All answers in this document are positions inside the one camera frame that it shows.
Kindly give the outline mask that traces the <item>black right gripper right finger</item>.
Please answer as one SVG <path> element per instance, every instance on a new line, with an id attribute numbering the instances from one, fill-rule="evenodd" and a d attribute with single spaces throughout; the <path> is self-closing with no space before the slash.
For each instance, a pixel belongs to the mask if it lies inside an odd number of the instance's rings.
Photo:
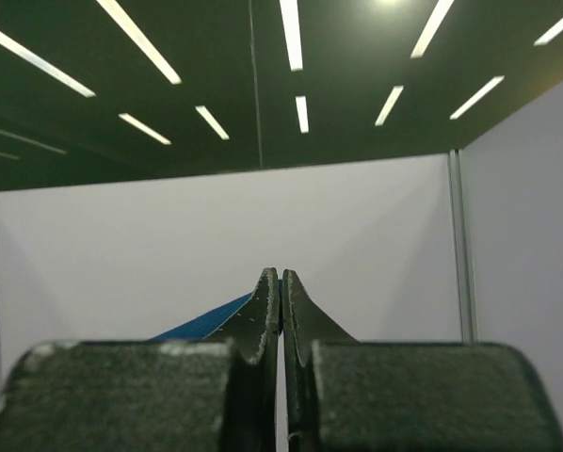
<path id="1" fill-rule="evenodd" d="M 497 343 L 361 342 L 281 280 L 293 451 L 563 451 L 539 373 Z"/>

